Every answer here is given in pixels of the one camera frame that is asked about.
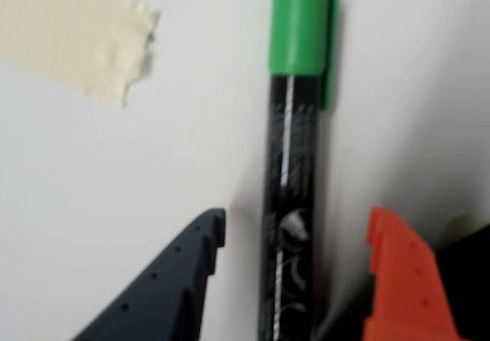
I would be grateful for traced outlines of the dark navy gripper finger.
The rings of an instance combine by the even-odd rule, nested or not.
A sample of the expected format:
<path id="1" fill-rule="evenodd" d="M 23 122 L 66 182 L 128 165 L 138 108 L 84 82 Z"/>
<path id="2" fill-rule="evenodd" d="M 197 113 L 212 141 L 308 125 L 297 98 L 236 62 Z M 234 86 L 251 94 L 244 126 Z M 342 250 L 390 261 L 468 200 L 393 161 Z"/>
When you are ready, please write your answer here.
<path id="1" fill-rule="evenodd" d="M 207 280 L 225 233 L 225 210 L 204 211 L 75 338 L 198 340 Z"/>

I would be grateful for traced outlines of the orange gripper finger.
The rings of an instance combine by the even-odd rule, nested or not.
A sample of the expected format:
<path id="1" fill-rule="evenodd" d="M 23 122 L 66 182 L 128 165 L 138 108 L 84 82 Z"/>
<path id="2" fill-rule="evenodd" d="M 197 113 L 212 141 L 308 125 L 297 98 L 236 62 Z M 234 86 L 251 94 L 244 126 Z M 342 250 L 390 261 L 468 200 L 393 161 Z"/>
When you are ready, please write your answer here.
<path id="1" fill-rule="evenodd" d="M 460 340 L 433 250 L 396 213 L 371 209 L 367 230 L 374 275 L 363 340 Z"/>

